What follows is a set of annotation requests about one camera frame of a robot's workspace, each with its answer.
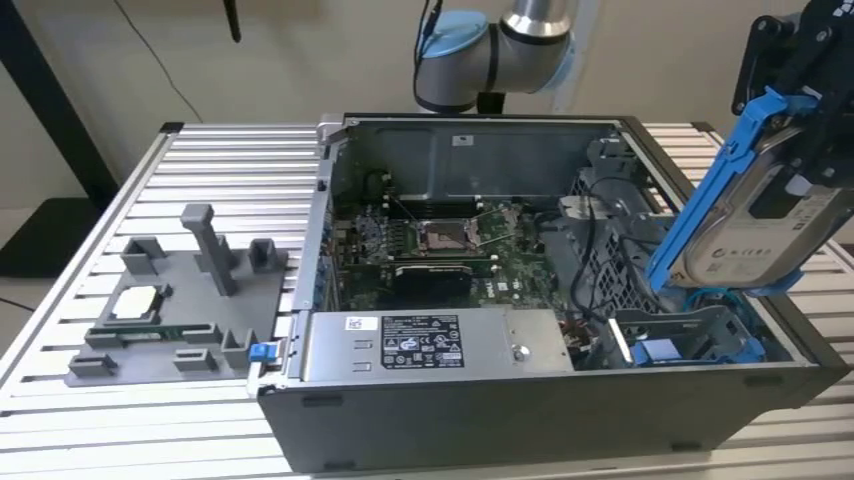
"aluminum extrusion table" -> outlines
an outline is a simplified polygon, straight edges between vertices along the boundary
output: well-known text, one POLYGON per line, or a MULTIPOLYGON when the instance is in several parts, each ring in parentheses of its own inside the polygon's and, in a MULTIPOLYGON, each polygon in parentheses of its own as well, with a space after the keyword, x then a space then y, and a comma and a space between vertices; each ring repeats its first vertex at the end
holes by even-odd
MULTIPOLYGON (((721 138, 692 124, 648 124, 688 177, 705 174, 721 138)), ((314 125, 187 125, 162 133, 119 197, 0 361, 0 476, 306 478, 286 459, 246 381, 71 389, 67 364, 125 265, 129 238, 157 235, 194 249, 187 202, 210 202, 235 248, 270 237, 290 253, 279 327, 287 331, 301 245, 315 187, 314 125)), ((792 298, 854 364, 854 260, 831 242, 805 266, 792 298)), ((412 472, 388 479, 854 478, 854 374, 809 406, 762 415, 710 454, 412 472)))

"beige wall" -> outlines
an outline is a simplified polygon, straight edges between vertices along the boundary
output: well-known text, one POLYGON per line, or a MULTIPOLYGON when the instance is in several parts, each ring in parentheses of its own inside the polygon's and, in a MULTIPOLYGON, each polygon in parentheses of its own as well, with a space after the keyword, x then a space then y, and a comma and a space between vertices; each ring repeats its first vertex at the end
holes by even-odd
MULTIPOLYGON (((125 175, 166 121, 193 120, 111 0, 19 0, 22 15, 107 160, 125 175)), ((241 0, 243 43, 219 0, 123 0, 207 122, 313 122, 412 112, 421 0, 241 0)), ((450 0, 492 19, 509 0, 450 0)), ((552 95, 509 111, 549 112, 552 95)))
POLYGON ((705 120, 729 133, 750 24, 807 0, 581 1, 600 12, 570 111, 705 120))
POLYGON ((83 196, 83 189, 0 66, 0 209, 35 207, 55 196, 83 196))

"black stand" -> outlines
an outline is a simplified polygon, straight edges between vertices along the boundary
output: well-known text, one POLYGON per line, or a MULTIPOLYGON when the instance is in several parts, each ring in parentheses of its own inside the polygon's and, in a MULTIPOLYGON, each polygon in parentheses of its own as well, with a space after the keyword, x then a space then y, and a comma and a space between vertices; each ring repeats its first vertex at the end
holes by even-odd
POLYGON ((0 250, 0 276, 54 277, 119 187, 13 0, 0 0, 0 60, 89 196, 47 200, 0 250))

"circuit board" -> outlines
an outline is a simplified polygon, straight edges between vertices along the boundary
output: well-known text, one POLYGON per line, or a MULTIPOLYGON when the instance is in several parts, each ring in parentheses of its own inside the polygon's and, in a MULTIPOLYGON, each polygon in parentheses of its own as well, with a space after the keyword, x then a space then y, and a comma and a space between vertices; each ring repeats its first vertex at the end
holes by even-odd
POLYGON ((478 212, 470 218, 392 218, 366 206, 339 221, 341 309, 513 305, 552 308, 564 317, 568 295, 536 214, 512 200, 480 202, 478 212))

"power supply label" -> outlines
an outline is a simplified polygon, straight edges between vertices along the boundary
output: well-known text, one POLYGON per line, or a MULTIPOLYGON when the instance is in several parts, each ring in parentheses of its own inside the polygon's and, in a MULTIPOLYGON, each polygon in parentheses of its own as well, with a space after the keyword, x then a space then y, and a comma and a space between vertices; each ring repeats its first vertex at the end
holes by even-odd
POLYGON ((386 316, 382 342, 388 369, 465 366, 457 315, 386 316))

